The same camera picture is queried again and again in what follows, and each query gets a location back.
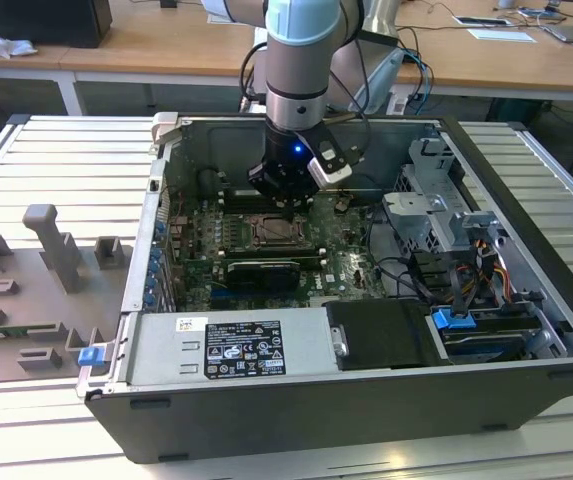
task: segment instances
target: white tissue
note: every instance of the white tissue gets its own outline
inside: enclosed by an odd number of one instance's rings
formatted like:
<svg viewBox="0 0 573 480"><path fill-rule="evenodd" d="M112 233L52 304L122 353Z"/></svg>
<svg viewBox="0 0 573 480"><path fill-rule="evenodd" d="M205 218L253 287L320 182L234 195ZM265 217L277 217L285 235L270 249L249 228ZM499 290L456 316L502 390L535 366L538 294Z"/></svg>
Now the white tissue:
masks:
<svg viewBox="0 0 573 480"><path fill-rule="evenodd" d="M31 55L37 53L28 40L6 40L0 37L0 57L9 59L11 55Z"/></svg>

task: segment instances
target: paper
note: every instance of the paper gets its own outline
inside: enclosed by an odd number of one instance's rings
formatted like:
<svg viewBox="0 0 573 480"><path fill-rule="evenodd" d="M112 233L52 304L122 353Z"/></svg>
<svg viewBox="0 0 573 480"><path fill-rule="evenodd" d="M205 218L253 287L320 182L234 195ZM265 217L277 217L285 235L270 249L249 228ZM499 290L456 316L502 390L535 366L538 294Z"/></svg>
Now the paper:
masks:
<svg viewBox="0 0 573 480"><path fill-rule="evenodd" d="M500 32L498 30L481 30L474 28L469 28L468 31L478 40L537 43L533 37L524 32Z"/></svg>
<svg viewBox="0 0 573 480"><path fill-rule="evenodd" d="M31 55L37 53L37 49L28 40L7 40L0 37L0 57L9 59L11 55Z"/></svg>

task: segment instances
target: black plastic cover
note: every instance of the black plastic cover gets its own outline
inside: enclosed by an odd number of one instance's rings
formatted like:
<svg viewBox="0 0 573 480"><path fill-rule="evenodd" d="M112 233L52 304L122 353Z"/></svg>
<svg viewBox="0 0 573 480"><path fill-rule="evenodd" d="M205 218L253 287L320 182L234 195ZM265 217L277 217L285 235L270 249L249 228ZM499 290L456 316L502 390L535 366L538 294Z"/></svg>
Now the black plastic cover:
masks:
<svg viewBox="0 0 573 480"><path fill-rule="evenodd" d="M341 370L442 365L426 321L430 311L417 300L337 301L326 310L348 344L348 356L338 358Z"/></svg>

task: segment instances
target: sticker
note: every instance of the sticker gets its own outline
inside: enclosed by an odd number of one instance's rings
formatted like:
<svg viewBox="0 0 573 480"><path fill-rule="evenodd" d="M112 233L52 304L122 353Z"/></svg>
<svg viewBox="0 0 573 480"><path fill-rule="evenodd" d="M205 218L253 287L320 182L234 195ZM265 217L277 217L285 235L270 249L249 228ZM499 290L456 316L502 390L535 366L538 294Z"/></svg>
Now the sticker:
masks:
<svg viewBox="0 0 573 480"><path fill-rule="evenodd" d="M280 322L204 323L204 327L204 375L210 380L286 374Z"/></svg>
<svg viewBox="0 0 573 480"><path fill-rule="evenodd" d="M203 332L206 330L208 317L182 317L177 319L175 331L177 332Z"/></svg>

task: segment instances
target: floor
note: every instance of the floor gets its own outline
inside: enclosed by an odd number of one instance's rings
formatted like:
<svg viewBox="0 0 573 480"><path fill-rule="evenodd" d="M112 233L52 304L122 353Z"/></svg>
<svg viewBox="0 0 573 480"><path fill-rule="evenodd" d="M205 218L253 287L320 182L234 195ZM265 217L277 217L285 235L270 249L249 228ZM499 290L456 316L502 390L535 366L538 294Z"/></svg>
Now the floor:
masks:
<svg viewBox="0 0 573 480"><path fill-rule="evenodd" d="M235 87L155 85L158 105L151 109L146 106L140 85L81 85L91 115L152 115L155 111L235 112L239 99ZM434 96L424 107L424 113L482 121L489 105L490 99L485 98ZM6 114L65 115L57 86L47 81L0 79L0 107ZM0 128L6 114L0 111ZM573 161L573 102L555 102L551 111L536 118L530 131L562 165L568 166Z"/></svg>

